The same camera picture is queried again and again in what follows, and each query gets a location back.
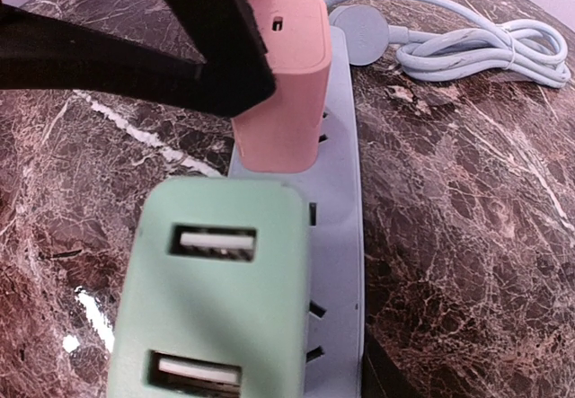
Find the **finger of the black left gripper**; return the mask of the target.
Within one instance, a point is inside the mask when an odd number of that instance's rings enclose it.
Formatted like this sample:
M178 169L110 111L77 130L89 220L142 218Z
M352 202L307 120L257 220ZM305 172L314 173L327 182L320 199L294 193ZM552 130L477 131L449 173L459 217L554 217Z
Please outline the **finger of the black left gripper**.
M3 4L1 86L75 89L233 118L277 83L248 0L164 0L194 42L194 62Z

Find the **pink USB charger plug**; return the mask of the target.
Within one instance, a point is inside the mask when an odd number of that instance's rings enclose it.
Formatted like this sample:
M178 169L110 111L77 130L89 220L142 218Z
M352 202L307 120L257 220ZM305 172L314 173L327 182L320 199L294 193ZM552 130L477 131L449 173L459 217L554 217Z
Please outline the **pink USB charger plug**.
M239 160L253 172L302 172L318 154L332 64L327 6L323 0L247 1L277 88L233 118Z

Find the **green dual USB charger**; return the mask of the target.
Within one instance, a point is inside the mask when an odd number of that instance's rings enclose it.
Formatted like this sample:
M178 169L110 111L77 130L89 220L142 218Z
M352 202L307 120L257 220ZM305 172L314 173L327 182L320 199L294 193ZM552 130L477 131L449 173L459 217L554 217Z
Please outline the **green dual USB charger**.
M129 257L108 396L301 396L308 221L282 182L159 183Z

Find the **light blue power strip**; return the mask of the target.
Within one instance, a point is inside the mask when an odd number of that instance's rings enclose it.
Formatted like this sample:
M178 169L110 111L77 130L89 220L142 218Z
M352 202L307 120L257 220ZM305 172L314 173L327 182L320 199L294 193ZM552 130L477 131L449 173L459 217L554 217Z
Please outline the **light blue power strip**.
M276 179L310 206L311 301L306 397L359 397L364 350L365 263L358 131L344 32L333 27L332 67L318 156Z

